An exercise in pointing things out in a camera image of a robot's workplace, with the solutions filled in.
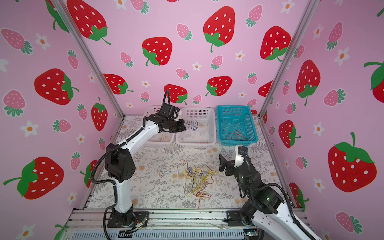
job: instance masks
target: white plastic basket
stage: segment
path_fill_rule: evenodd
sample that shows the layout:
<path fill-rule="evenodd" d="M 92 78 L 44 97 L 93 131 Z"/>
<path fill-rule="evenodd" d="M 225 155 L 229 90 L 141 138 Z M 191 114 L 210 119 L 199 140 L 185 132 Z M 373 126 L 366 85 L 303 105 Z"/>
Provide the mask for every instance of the white plastic basket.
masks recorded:
<path fill-rule="evenodd" d="M 184 119 L 187 130 L 176 133 L 177 144 L 209 148 L 216 143 L 215 111 L 212 108 L 185 107 L 181 109 L 179 119 Z"/>
<path fill-rule="evenodd" d="M 151 114 L 158 113 L 161 106 L 149 106 L 143 117 L 149 117 Z M 162 147 L 169 147 L 175 137 L 174 133 L 161 132 L 151 137 L 146 144 L 148 145 L 161 145 Z"/>

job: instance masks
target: basket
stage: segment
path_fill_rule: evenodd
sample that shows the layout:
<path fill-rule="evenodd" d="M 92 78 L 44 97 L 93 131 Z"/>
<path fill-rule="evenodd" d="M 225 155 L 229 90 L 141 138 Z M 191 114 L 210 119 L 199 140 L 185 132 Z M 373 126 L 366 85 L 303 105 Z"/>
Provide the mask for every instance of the basket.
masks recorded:
<path fill-rule="evenodd" d="M 158 113 L 161 106 L 149 106 L 143 117 L 149 117 L 151 114 Z M 147 145 L 161 145 L 162 147 L 169 147 L 175 137 L 174 133 L 160 132 L 151 137 L 146 144 Z"/>
<path fill-rule="evenodd" d="M 251 110 L 246 106 L 217 106 L 217 135 L 222 145 L 248 146 L 258 141 Z"/>
<path fill-rule="evenodd" d="M 177 144 L 209 148 L 216 143 L 215 111 L 212 108 L 185 107 L 179 118 L 184 119 L 187 130 L 176 133 Z"/>

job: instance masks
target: pink wall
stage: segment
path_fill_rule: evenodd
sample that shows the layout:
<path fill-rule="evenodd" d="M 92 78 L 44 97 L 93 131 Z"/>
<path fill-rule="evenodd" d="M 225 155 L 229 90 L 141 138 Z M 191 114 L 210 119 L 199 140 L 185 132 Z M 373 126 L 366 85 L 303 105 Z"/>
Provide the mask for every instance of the pink wall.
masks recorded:
<path fill-rule="evenodd" d="M 261 92 L 265 86 L 270 86 L 269 82 L 275 76 L 280 63 L 274 57 L 271 61 L 263 58 L 272 52 L 270 46 L 282 50 L 289 44 L 289 35 L 294 34 L 306 4 L 307 0 L 67 0 L 72 18 L 83 33 L 85 42 L 102 72 L 114 74 L 115 79 L 127 82 L 128 91 L 122 92 L 116 86 L 117 81 L 110 84 L 112 90 L 116 90 L 117 101 L 127 114 L 143 114 L 148 106 L 160 104 L 167 84 L 173 85 L 168 86 L 168 89 L 171 88 L 171 95 L 175 93 L 176 97 L 181 96 L 180 99 L 174 98 L 174 102 L 180 100 L 181 103 L 177 104 L 179 107 L 186 106 L 185 104 L 195 106 L 194 102 L 199 102 L 198 106 L 213 108 L 220 104 L 247 105 L 257 99 L 251 109 L 259 111 L 266 92 L 262 96 L 258 91 L 261 89 Z M 216 15 L 210 18 L 218 10 L 218 20 Z M 251 19 L 255 20 L 256 25 L 253 25 Z M 96 25 L 96 31 L 91 29 L 92 25 Z M 215 32 L 220 34 L 218 40 L 210 37 L 210 34 Z M 207 42 L 204 33 L 207 33 L 211 43 Z M 269 41 L 268 46 L 265 46 L 263 41 L 264 35 Z M 149 58 L 150 53 L 154 52 L 154 61 L 148 61 L 143 54 L 143 46 Z M 219 66 L 218 69 L 211 67 L 213 62 Z M 253 75 L 249 76 L 251 73 L 255 73 L 257 79 Z M 113 76 L 108 77 L 109 81 L 113 80 Z M 207 82 L 211 78 L 215 81 L 211 86 L 219 89 L 210 91 L 218 96 L 211 95 L 207 90 Z M 226 84 L 220 88 L 220 79 L 232 84 L 229 84 L 229 88 L 225 87 Z"/>
<path fill-rule="evenodd" d="M 267 110 L 266 126 L 287 180 L 293 190 L 295 184 L 300 188 L 301 193 L 295 191 L 298 203 L 305 204 L 308 220 L 322 239 L 381 236 L 384 72 L 382 65 L 364 64 L 384 60 L 384 16 L 377 17 L 383 7 L 376 1 L 321 2 L 300 42 L 304 52 L 299 50 L 291 60 Z M 327 43 L 335 40 L 337 45 L 328 51 Z M 305 84 L 311 88 L 303 91 Z M 294 144 L 292 124 L 301 136 Z"/>
<path fill-rule="evenodd" d="M 66 27 L 56 22 L 54 30 L 53 22 L 46 2 L 42 0 L 10 0 L 0 9 L 0 28 L 15 31 L 2 29 L 0 36 L 0 95 L 5 108 L 0 114 L 3 136 L 0 140 L 0 182 L 22 177 L 1 185 L 1 239 L 53 240 L 61 229 L 55 225 L 65 224 L 72 209 L 80 208 L 87 191 L 85 175 L 80 171 L 89 173 L 87 166 L 103 153 L 99 139 L 103 138 L 109 144 L 119 122 L 97 80 L 90 81 L 91 70 L 71 35 L 63 30 Z M 22 47 L 33 52 L 24 54 Z M 77 60 L 71 60 L 77 69 L 68 60 L 70 49 L 76 53 Z M 71 101 L 68 101 L 71 88 L 68 88 L 64 73 L 72 86 L 79 89 L 79 92 L 73 90 Z M 91 119 L 91 109 L 99 102 L 98 97 L 108 113 L 101 131 L 95 128 Z M 81 118 L 78 104 L 83 104 L 86 109 L 85 120 L 85 110 L 81 111 Z M 57 132 L 52 125 L 62 119 L 70 124 L 70 129 L 64 124 Z M 78 159 L 78 156 L 72 158 L 75 153 L 79 153 Z"/>

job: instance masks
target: teal plastic basket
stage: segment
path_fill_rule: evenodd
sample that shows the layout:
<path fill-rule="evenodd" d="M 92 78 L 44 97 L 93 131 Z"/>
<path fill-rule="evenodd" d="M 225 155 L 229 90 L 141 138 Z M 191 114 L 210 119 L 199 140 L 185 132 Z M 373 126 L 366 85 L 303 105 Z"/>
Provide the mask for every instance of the teal plastic basket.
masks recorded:
<path fill-rule="evenodd" d="M 216 108 L 217 136 L 222 145 L 248 146 L 258 141 L 251 109 L 246 106 L 220 105 Z"/>

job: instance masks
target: strawberry patterned wallpaper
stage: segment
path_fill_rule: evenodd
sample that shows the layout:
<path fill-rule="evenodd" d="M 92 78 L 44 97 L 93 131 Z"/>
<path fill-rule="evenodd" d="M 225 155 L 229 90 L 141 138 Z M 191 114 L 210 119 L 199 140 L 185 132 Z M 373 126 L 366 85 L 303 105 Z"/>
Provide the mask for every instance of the strawberry patterned wallpaper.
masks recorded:
<path fill-rule="evenodd" d="M 50 1 L 6 1 L 0 32 L 1 239 L 57 240 L 119 118 Z"/>
<path fill-rule="evenodd" d="M 322 239 L 382 238 L 383 12 L 384 1 L 321 1 L 264 115 Z"/>
<path fill-rule="evenodd" d="M 259 111 L 307 0 L 67 0 L 126 114 L 159 105 Z"/>

